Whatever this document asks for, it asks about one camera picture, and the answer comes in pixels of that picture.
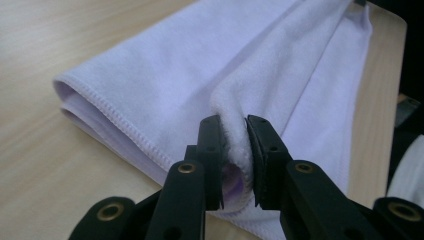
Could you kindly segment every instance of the wooden table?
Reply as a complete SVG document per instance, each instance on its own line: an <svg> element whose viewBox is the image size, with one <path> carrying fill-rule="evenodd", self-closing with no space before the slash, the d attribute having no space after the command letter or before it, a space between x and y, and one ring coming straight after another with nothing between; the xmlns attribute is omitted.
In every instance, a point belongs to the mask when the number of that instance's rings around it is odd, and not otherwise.
<svg viewBox="0 0 424 240"><path fill-rule="evenodd" d="M0 239L66 239L95 202L160 188L59 111L54 75L191 0L0 1ZM374 35L357 104L349 196L385 190L406 24L372 8ZM206 239L256 239L207 217Z"/></svg>

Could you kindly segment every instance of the folded towel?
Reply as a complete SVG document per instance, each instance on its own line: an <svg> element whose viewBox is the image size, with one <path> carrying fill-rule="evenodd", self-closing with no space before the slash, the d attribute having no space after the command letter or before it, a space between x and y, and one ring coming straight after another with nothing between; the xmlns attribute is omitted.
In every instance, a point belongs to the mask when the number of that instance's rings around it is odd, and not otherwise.
<svg viewBox="0 0 424 240"><path fill-rule="evenodd" d="M57 77L63 112L162 184L219 114L229 143L225 210L263 239L278 213L253 207L244 117L270 120L296 159L346 191L356 93L371 26L347 0L200 1Z"/></svg>
<svg viewBox="0 0 424 240"><path fill-rule="evenodd" d="M424 135L408 147L393 176L388 197L398 197L424 208Z"/></svg>

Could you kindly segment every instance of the towel fold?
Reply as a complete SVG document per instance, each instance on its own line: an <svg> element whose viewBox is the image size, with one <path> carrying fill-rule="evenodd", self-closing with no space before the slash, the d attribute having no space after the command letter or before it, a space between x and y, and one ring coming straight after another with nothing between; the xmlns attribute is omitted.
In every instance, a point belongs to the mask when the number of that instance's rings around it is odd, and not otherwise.
<svg viewBox="0 0 424 240"><path fill-rule="evenodd" d="M419 135L402 157L387 191L424 208L424 135Z"/></svg>
<svg viewBox="0 0 424 240"><path fill-rule="evenodd" d="M225 210L263 239L278 213L253 207L244 117L270 120L296 159L345 191L356 93L371 25L346 0L200 1L55 77L63 112L162 184L219 114L229 142Z"/></svg>

